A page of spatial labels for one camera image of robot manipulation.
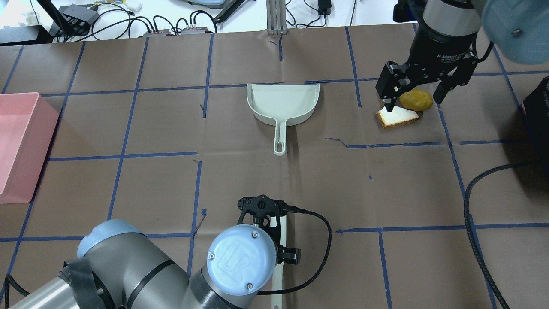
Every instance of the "yellow potato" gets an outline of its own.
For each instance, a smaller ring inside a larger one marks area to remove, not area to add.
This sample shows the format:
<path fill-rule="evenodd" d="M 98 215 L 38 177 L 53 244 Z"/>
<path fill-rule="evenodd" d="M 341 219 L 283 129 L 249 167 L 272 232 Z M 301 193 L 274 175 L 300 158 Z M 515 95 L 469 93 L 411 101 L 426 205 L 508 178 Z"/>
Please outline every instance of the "yellow potato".
<path fill-rule="evenodd" d="M 415 88 L 400 96 L 400 105 L 416 112 L 426 111 L 433 106 L 433 98 L 425 90 Z"/>

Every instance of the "white dustpan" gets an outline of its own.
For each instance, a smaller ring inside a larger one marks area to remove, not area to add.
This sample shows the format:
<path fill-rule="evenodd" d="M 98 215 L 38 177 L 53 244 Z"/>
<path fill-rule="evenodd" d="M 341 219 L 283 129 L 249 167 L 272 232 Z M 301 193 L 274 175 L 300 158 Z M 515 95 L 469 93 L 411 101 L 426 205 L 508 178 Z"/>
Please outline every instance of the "white dustpan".
<path fill-rule="evenodd" d="M 259 121 L 275 126 L 274 153 L 286 153 L 286 126 L 307 120 L 315 110 L 320 84 L 253 85 L 248 84 L 248 105 Z"/>

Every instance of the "dustpan handle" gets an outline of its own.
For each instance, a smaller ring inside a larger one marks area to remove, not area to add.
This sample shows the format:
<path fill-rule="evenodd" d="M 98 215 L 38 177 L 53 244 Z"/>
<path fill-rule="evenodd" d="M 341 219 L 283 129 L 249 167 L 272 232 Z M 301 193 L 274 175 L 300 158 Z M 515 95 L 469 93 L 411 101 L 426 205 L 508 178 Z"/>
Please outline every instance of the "dustpan handle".
<path fill-rule="evenodd" d="M 276 122 L 273 150 L 277 156 L 286 154 L 286 122 Z"/>

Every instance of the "pink plastic container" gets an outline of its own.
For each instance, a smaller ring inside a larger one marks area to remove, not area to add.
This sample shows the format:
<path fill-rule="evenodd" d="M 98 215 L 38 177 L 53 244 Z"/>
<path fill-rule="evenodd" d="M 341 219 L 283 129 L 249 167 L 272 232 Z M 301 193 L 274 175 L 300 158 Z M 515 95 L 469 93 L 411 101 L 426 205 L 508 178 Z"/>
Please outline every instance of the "pink plastic container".
<path fill-rule="evenodd" d="M 0 95 L 0 204 L 31 201 L 58 117 L 38 93 Z"/>

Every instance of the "ur logo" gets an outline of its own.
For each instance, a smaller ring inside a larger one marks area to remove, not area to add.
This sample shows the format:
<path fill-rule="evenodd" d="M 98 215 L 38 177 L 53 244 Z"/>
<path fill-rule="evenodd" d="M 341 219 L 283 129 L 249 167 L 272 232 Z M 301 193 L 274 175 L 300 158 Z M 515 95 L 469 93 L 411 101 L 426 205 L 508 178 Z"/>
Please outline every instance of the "ur logo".
<path fill-rule="evenodd" d="M 238 241 L 233 241 L 227 247 L 227 251 L 225 251 L 217 266 L 235 282 L 241 282 L 244 277 L 244 270 L 251 263 L 251 254 Z"/>

